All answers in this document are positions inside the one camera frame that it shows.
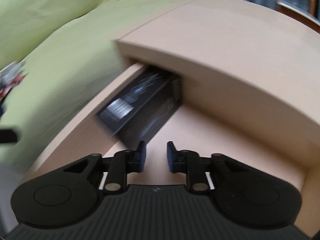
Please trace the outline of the black Flyco shaver box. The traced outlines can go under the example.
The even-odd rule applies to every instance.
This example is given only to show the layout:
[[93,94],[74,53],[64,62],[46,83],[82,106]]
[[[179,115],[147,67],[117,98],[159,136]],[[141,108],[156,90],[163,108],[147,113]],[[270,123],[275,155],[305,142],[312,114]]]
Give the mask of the black Flyco shaver box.
[[181,77],[147,66],[97,114],[126,148],[148,143],[182,104]]

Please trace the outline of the light wood drawer cabinet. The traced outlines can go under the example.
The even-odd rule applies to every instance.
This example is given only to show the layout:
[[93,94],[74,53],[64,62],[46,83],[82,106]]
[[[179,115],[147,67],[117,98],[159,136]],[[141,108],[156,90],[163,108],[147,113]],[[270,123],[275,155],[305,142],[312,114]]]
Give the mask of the light wood drawer cabinet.
[[304,167],[319,163],[319,34],[241,0],[192,0],[116,41],[184,77],[185,100]]

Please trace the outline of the green covered sofa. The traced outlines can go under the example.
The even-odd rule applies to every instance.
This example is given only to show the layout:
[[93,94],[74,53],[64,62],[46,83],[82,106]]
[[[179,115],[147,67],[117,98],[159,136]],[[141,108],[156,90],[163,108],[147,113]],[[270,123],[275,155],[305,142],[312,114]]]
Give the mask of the green covered sofa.
[[2,127],[20,140],[1,162],[26,172],[73,116],[122,71],[114,39],[182,0],[1,0],[1,66],[25,61]]

